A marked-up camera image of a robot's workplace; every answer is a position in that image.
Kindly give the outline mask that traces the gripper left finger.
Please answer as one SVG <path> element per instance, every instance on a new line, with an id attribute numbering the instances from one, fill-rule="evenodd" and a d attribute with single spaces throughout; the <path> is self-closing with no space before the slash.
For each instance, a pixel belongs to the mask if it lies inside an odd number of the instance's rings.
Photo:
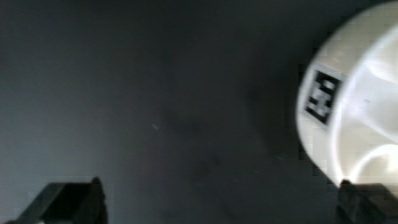
<path id="1" fill-rule="evenodd" d="M 100 178 L 84 183 L 50 183 L 16 218 L 16 224 L 109 224 Z"/>

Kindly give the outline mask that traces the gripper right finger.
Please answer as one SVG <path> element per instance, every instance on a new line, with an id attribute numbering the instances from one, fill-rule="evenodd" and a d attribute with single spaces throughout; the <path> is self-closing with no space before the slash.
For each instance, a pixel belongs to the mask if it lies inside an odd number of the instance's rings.
<path id="1" fill-rule="evenodd" d="M 341 181 L 336 218 L 340 224 L 398 224 L 398 197 L 382 184 Z"/>

